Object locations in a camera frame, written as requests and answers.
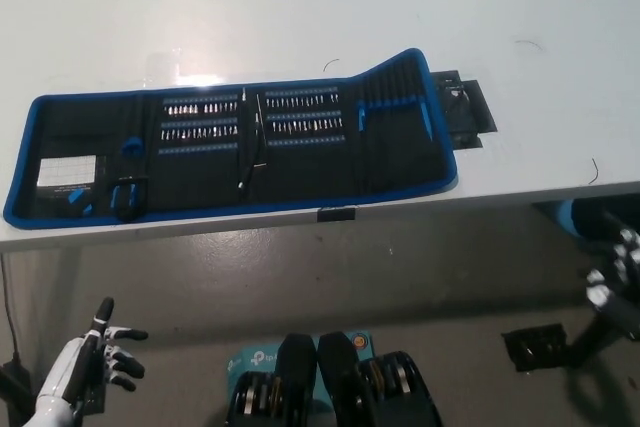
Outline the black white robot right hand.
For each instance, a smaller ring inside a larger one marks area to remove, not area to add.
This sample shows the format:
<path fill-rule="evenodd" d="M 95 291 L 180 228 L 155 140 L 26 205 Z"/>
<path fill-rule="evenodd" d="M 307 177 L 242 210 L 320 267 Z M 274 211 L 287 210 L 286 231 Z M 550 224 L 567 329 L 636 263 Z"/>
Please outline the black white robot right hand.
<path fill-rule="evenodd" d="M 639 234 L 623 227 L 601 267 L 587 275 L 586 297 L 595 310 L 612 322 L 639 323 Z"/>

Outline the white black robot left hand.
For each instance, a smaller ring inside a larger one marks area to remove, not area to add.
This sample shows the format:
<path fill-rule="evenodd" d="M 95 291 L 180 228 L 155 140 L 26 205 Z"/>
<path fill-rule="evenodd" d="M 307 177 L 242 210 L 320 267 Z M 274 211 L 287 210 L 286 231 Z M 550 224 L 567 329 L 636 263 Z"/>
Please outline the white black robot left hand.
<path fill-rule="evenodd" d="M 136 390 L 134 381 L 144 377 L 145 368 L 115 342 L 144 341 L 149 334 L 131 327 L 112 326 L 114 306 L 113 298 L 104 298 L 89 330 L 67 342 L 51 367 L 38 399 L 61 399 L 75 407 L 91 390 L 106 384 L 117 385 L 127 392 Z"/>

